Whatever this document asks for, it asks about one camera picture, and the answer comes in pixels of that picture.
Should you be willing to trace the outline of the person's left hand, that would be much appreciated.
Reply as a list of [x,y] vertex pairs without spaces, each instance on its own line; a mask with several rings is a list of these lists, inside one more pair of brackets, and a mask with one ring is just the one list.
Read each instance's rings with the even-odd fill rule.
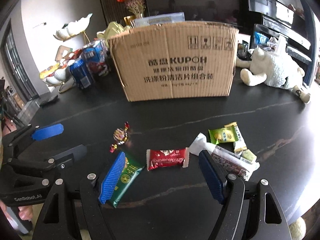
[[[0,201],[0,204],[1,204],[1,210],[3,211],[7,220],[12,219],[12,217],[7,212],[7,206],[2,201]],[[33,218],[32,206],[22,206],[22,207],[19,207],[18,209],[19,209],[18,214],[21,220],[31,220]]]

